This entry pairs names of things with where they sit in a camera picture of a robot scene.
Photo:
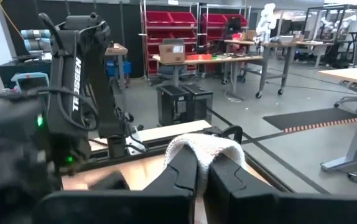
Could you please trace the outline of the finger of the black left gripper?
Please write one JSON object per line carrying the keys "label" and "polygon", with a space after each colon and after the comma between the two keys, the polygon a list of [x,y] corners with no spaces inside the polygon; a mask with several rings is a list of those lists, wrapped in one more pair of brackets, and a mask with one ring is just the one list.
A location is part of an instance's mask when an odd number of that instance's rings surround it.
{"label": "finger of the black left gripper", "polygon": [[88,187],[90,190],[129,190],[123,174],[116,170]]}

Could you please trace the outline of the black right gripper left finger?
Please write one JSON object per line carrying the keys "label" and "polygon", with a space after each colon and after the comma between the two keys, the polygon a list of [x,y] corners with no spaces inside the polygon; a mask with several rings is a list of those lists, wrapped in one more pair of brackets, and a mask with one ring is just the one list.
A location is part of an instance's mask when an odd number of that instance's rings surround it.
{"label": "black right gripper left finger", "polygon": [[54,192],[34,208],[33,224],[193,223],[197,157],[188,147],[144,190]]}

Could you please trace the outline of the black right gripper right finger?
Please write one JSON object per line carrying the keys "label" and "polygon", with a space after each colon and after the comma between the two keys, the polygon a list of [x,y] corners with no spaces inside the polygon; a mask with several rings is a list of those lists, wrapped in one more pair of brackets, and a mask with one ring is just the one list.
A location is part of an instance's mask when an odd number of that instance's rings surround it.
{"label": "black right gripper right finger", "polygon": [[224,154],[212,162],[208,177],[208,223],[357,224],[356,197],[281,192]]}

